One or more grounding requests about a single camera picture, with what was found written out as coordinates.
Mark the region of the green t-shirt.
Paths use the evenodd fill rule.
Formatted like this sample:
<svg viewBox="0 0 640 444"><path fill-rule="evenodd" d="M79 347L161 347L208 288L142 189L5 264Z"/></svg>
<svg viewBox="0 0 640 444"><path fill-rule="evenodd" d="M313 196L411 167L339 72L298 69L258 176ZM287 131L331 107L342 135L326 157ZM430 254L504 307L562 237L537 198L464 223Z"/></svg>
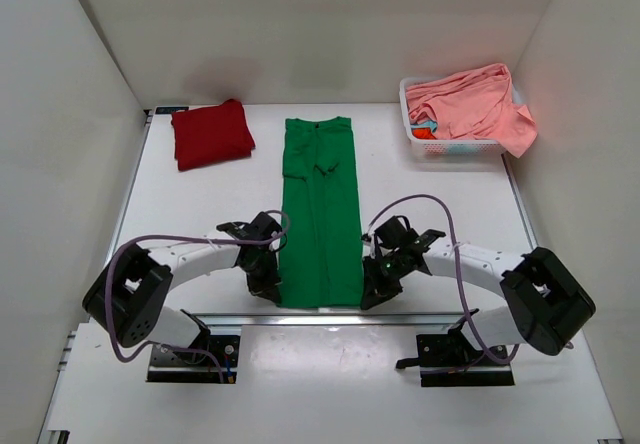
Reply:
<svg viewBox="0 0 640 444"><path fill-rule="evenodd" d="M281 305L360 306L362 244L351 120L285 121L282 211L291 225L280 252Z"/></svg>

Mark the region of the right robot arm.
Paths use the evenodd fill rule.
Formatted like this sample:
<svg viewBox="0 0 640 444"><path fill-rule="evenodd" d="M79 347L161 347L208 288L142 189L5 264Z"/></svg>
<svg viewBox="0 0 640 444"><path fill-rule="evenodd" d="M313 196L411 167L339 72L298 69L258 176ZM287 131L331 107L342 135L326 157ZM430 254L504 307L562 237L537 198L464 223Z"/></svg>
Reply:
<svg viewBox="0 0 640 444"><path fill-rule="evenodd" d="M361 237L364 292L371 309L402 291L401 281L419 272L470 284L503 299L501 307L470 311L452 330L476 351L527 344L556 356L594 316L596 305L549 249L529 253L492 251L456 243L443 231L418 233L404 216L393 216Z"/></svg>

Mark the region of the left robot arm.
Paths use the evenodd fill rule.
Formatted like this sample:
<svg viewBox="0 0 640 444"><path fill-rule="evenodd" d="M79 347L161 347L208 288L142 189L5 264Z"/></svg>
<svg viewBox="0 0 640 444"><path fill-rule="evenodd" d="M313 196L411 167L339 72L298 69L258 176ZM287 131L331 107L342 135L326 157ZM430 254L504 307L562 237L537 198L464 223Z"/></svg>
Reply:
<svg viewBox="0 0 640 444"><path fill-rule="evenodd" d="M133 359L146 345L178 352L206 349L209 331L194 315L165 304L170 291L216 271L240 269L251 295L281 302L277 253L286 244L286 214L260 212L249 223L220 224L202 237L147 235L123 244L91 285L82 308L109 334L116 356Z"/></svg>

